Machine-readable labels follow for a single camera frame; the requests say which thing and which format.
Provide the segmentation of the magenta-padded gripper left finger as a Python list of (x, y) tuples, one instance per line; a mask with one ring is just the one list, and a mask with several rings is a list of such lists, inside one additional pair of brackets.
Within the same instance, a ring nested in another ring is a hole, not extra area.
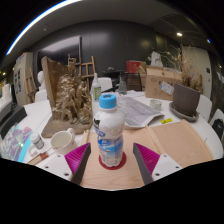
[(91, 154), (91, 144), (86, 143), (66, 155), (58, 154), (43, 166), (45, 171), (80, 185), (88, 158)]

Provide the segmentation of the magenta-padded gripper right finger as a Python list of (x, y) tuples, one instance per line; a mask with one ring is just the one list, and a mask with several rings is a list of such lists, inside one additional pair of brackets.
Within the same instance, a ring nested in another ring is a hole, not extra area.
[(133, 144), (133, 154), (145, 185), (182, 169), (168, 154), (159, 155), (138, 143)]

